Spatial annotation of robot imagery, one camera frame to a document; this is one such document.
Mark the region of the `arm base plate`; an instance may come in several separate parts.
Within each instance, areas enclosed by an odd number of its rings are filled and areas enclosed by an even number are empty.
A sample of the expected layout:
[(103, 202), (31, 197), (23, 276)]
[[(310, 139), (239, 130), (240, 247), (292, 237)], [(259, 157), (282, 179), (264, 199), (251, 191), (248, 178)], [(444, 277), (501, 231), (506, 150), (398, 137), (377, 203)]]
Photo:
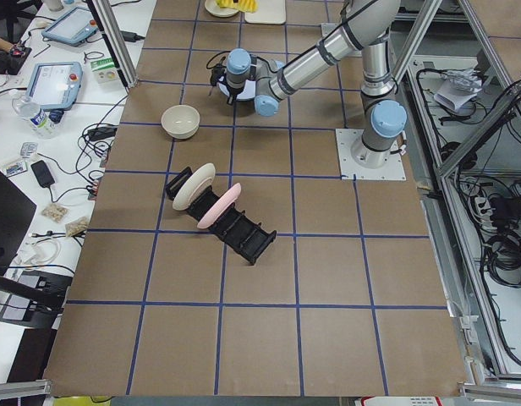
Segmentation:
[(362, 129), (336, 129), (342, 180), (405, 181), (402, 156), (396, 140), (389, 150), (376, 152), (363, 144)]

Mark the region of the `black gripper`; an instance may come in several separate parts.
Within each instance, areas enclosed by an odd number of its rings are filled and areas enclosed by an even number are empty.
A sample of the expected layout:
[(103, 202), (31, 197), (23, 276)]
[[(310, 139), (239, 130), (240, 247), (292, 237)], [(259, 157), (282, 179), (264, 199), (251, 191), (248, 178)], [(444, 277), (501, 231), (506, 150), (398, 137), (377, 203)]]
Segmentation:
[[(226, 67), (222, 62), (216, 63), (214, 66), (210, 68), (211, 76), (210, 76), (210, 85), (212, 88), (215, 88), (218, 83), (224, 78), (226, 73)], [(227, 98), (227, 104), (232, 106), (235, 104), (237, 99), (237, 94), (235, 92), (229, 92)]]

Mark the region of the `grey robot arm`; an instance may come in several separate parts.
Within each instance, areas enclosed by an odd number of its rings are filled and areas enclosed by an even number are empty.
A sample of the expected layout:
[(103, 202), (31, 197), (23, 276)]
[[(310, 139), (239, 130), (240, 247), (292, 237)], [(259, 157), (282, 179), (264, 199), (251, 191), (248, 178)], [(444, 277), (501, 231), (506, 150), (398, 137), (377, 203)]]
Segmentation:
[(394, 99), (397, 82), (389, 63), (390, 30), (399, 8), (398, 1), (346, 1), (339, 23), (289, 62), (265, 59), (243, 48), (234, 48), (221, 53), (220, 61), (209, 68), (210, 84), (224, 86), (227, 103), (233, 105), (246, 83), (254, 83), (255, 111), (271, 117), (285, 99), (352, 52), (359, 52), (363, 64), (360, 92), (365, 128), (351, 151), (358, 164), (379, 167), (408, 118), (404, 107)]

